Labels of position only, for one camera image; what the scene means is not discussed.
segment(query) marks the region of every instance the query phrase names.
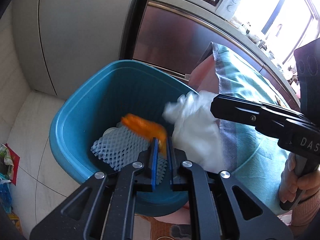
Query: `white plastic bag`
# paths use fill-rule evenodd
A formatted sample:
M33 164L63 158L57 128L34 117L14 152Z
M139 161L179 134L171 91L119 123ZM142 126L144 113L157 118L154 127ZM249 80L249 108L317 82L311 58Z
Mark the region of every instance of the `white plastic bag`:
M177 103L168 103L163 118L174 124L173 147L185 151L188 160L199 164L204 170L224 170L222 140L216 119L210 112L211 102L217 94L200 91L189 92Z

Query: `silver round cap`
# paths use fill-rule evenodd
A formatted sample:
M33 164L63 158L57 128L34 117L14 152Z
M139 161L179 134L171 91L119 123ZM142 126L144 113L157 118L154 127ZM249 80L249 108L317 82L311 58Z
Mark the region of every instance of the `silver round cap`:
M132 163L132 166L134 167L134 168L141 168L142 167L142 162L134 162L134 163Z
M192 162L191 161L184 161L184 162L182 162L182 166L186 167L186 168L189 168L189 167L192 166Z
M224 179L230 178L230 173L228 171L222 171L220 172L220 176L223 177Z
M105 174L102 171L98 171L94 174L96 179L103 179Z

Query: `stainless steel refrigerator door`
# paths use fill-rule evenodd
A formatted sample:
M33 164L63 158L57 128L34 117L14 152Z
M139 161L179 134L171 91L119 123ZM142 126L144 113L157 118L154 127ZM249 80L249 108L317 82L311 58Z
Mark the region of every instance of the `stainless steel refrigerator door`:
M12 0L14 43L29 86L55 96L42 54L38 5L39 0Z
M68 98L90 76L118 60L135 0L40 0L44 58L58 97Z

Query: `white foam net sleeve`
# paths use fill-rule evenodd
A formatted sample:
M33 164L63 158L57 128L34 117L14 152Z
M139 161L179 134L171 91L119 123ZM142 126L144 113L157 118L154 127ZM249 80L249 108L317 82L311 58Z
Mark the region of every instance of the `white foam net sleeve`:
M120 171L127 164L137 161L139 153L147 150L149 144L147 140L136 135L127 127L121 126L95 141L91 151L99 160L108 163L115 171ZM157 185L161 183L166 167L167 160L158 155Z

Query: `hand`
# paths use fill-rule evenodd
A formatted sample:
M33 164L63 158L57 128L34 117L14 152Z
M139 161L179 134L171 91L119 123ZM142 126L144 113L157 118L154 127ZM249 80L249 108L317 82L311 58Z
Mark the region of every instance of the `hand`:
M301 200L307 200L320 189L320 171L314 171L301 178L294 174L296 158L293 153L289 154L285 162L284 171L281 173L281 184L279 188L279 198L285 203L287 200L293 202L296 197L297 189L306 190Z

